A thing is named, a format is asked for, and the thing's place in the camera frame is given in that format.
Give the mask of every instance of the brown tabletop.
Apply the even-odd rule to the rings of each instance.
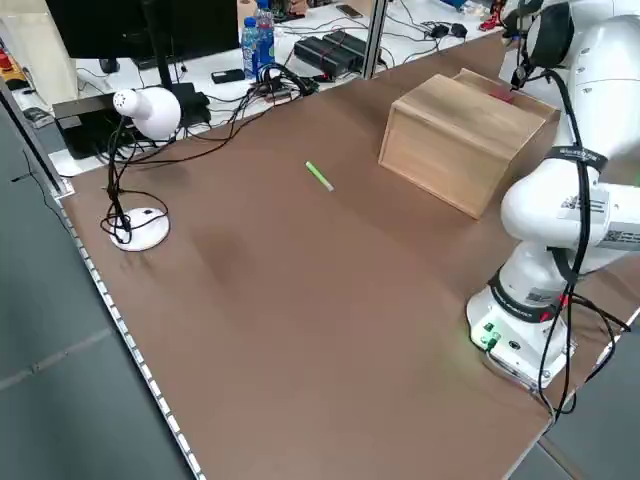
[[[544,408],[468,340],[465,302],[516,244],[498,203],[474,221],[377,164],[392,101],[501,59],[497,37],[469,42],[277,108],[198,160],[131,168],[123,185],[170,208],[145,253],[98,227],[105,171],[74,179],[65,208],[208,478],[495,479],[540,434]],[[636,268],[580,291],[626,318]],[[582,379],[606,336],[576,317]]]

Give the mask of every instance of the plastic bottle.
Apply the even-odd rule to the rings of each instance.
[[[269,10],[269,0],[258,0],[255,17],[258,25],[258,51],[260,52],[258,68],[276,61],[273,35],[273,14]]]
[[[260,56],[260,38],[256,19],[247,17],[244,19],[244,30],[242,31],[242,58],[244,62],[245,78],[255,78],[258,73],[258,59]]]

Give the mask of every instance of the green marker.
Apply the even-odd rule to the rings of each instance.
[[[335,190],[333,188],[333,185],[331,185],[331,183],[329,183],[329,180],[324,178],[324,175],[322,175],[320,173],[320,170],[318,170],[313,163],[307,162],[307,163],[305,163],[305,165],[307,166],[307,169],[311,173],[313,173],[313,176],[316,177],[321,184],[323,184],[325,187],[327,187],[327,190],[329,190],[330,192],[333,192]]]

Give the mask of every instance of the robotic arm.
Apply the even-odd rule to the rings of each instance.
[[[471,298],[467,318],[472,341],[534,388],[541,369],[544,388],[566,361],[567,327],[559,319],[551,333],[550,324],[580,237],[576,162],[586,166],[591,197],[580,273],[640,250],[640,189],[599,183],[608,163],[623,161],[640,147],[640,17],[630,15],[640,13],[640,5],[632,3],[546,2],[530,22],[523,58],[533,68],[569,67],[568,92],[583,149],[574,147],[563,112],[547,157],[502,203],[505,229],[522,243]],[[575,347],[572,343],[570,355]]]

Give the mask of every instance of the computer monitor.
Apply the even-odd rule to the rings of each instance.
[[[46,0],[72,58],[132,58],[154,66],[141,0]],[[236,0],[155,0],[157,39],[179,60],[239,47]]]

